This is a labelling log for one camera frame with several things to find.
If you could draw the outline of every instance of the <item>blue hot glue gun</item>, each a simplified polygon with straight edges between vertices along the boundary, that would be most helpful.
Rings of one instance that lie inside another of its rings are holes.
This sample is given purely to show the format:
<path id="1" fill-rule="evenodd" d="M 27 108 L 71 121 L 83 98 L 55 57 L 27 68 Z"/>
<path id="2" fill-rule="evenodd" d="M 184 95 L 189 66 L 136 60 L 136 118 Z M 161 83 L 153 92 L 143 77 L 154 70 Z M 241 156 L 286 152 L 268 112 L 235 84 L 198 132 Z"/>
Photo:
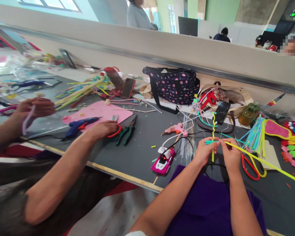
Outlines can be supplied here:
<path id="1" fill-rule="evenodd" d="M 84 129 L 85 126 L 98 121 L 100 118 L 102 118 L 102 117 L 91 117 L 91 118 L 87 118 L 87 119 L 83 119 L 83 120 L 79 120 L 79 121 L 70 122 L 69 126 L 71 128 L 66 133 L 66 137 L 62 141 L 66 141 L 68 139 L 75 138 L 81 129 Z"/>

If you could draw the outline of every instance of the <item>pink hot glue gun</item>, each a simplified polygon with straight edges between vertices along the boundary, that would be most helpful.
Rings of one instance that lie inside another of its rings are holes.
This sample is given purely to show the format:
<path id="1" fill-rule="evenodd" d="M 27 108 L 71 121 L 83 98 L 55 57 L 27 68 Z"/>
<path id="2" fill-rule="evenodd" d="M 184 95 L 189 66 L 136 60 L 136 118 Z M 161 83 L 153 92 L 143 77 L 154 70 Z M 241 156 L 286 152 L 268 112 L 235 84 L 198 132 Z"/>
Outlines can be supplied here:
<path id="1" fill-rule="evenodd" d="M 176 132 L 176 134 L 182 133 L 184 137 L 188 136 L 188 132 L 183 129 L 182 123 L 178 123 L 174 126 L 169 127 L 168 129 L 165 130 L 164 133 L 161 134 L 161 136 L 166 134 L 171 134 L 173 132 Z"/>

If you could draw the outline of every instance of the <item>bag strap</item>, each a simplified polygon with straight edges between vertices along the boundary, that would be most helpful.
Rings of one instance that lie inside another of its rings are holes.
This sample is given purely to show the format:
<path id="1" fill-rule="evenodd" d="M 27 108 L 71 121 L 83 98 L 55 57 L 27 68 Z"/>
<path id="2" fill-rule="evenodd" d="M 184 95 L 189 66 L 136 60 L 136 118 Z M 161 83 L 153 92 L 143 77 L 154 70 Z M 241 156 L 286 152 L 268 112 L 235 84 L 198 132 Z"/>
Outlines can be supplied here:
<path id="1" fill-rule="evenodd" d="M 231 111 L 231 112 L 230 112 L 230 116 L 232 117 L 233 127 L 232 127 L 232 129 L 231 129 L 230 131 L 227 131 L 227 132 L 224 132 L 224 131 L 223 131 L 224 134 L 232 133 L 232 132 L 234 132 L 234 130 L 235 130 L 236 122 L 235 122 L 234 111 Z M 197 125 L 198 125 L 201 129 L 203 129 L 203 130 L 213 132 L 212 129 L 208 129 L 208 128 L 206 128 L 206 127 L 201 126 L 201 125 L 198 123 L 198 121 L 197 121 Z"/>
<path id="2" fill-rule="evenodd" d="M 155 78 L 153 78 L 152 76 L 150 77 L 150 83 L 151 83 L 151 91 L 152 91 L 152 94 L 153 94 L 153 97 L 155 99 L 157 106 L 164 111 L 170 112 L 172 114 L 178 114 L 179 110 L 177 108 L 176 108 L 176 110 L 173 110 L 168 107 L 164 107 L 160 104 L 160 99 L 158 97 L 158 92 L 157 92 L 157 84 L 155 82 Z"/>

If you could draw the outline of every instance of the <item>handbag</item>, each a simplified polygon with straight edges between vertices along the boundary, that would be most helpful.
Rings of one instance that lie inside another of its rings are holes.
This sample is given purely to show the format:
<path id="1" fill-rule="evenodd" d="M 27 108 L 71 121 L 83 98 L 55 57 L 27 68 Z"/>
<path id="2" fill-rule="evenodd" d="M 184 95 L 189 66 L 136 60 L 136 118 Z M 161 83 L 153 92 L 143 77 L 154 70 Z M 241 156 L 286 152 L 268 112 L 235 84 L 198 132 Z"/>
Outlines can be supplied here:
<path id="1" fill-rule="evenodd" d="M 263 45 L 263 49 L 268 50 L 270 48 L 271 44 L 272 44 L 272 41 L 271 42 L 269 42 L 269 40 L 266 41 Z"/>
<path id="2" fill-rule="evenodd" d="M 229 101 L 239 104 L 239 106 L 230 108 L 228 110 L 227 112 L 228 117 L 231 117 L 231 111 L 232 111 L 234 114 L 234 117 L 238 118 L 240 113 L 242 113 L 242 111 L 247 107 L 247 105 L 249 103 L 253 103 L 253 99 L 247 90 L 242 88 L 230 87 L 230 86 L 222 86 L 220 82 L 215 82 L 215 84 L 204 85 L 200 92 L 200 97 L 206 94 L 212 88 L 223 89 L 225 93 L 227 93 L 227 97 L 229 98 Z M 210 102 L 207 103 L 206 105 L 211 107 L 212 110 L 216 110 L 218 107 L 218 104 L 211 104 Z"/>
<path id="3" fill-rule="evenodd" d="M 177 105 L 190 105 L 194 94 L 197 94 L 200 88 L 200 80 L 191 69 L 144 67 L 142 72 L 150 77 L 151 90 L 157 106 L 173 114 L 177 114 L 179 110 L 162 106 L 159 97 Z"/>

